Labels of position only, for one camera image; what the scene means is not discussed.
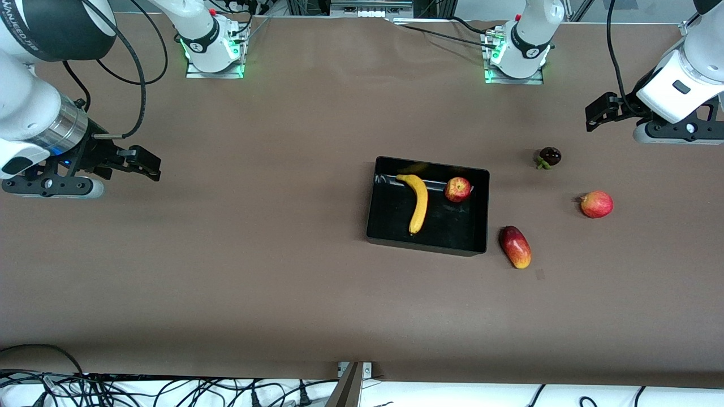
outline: black tray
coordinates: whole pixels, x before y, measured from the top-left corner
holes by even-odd
[[[416,235],[410,235],[408,227],[417,198],[411,188],[395,179],[398,174],[415,174],[427,185],[427,215]],[[445,184],[453,177],[464,177],[472,185],[470,197],[463,202],[445,198]],[[489,184],[490,173],[484,169],[377,157],[367,240],[458,256],[485,253]]]

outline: dark purple fruit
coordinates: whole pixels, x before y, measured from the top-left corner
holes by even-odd
[[[560,162],[560,151],[555,147],[546,147],[538,153],[538,169],[550,169]]]

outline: brown table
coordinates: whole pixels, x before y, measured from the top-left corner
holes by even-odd
[[[147,22],[119,24],[153,77]],[[616,25],[628,87],[678,37]],[[0,196],[0,343],[55,343],[95,372],[328,377],[355,359],[398,380],[720,385],[723,151],[638,144],[633,120],[586,133],[584,107],[615,90],[605,28],[563,25],[555,43],[543,86],[486,85],[476,47],[376,19],[273,20],[244,80],[186,80],[171,46],[122,143],[158,154],[161,182]],[[135,79],[119,43],[106,60]],[[91,117],[130,128],[138,89],[72,65]],[[39,72],[81,96],[60,64]],[[563,152],[553,171],[533,167],[544,146]],[[367,243],[381,155],[488,169],[488,253]],[[586,219],[572,198],[596,189],[616,209]],[[526,234],[529,269],[495,244],[505,225]],[[46,352],[3,365],[72,368]]]

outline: banana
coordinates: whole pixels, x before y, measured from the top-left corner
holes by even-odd
[[[427,213],[427,187],[417,175],[398,175],[396,179],[409,185],[417,196],[415,212],[412,214],[412,220],[410,221],[410,234],[414,235],[422,229],[422,222],[425,221],[425,213]]]

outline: red apple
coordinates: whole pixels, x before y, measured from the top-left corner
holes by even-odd
[[[455,177],[447,181],[445,198],[452,202],[462,202],[470,196],[470,182],[463,177]]]
[[[525,269],[530,265],[531,246],[517,227],[506,226],[500,231],[500,245],[516,269]]]
[[[581,198],[581,210],[589,218],[603,218],[613,211],[613,199],[602,190],[595,190]]]

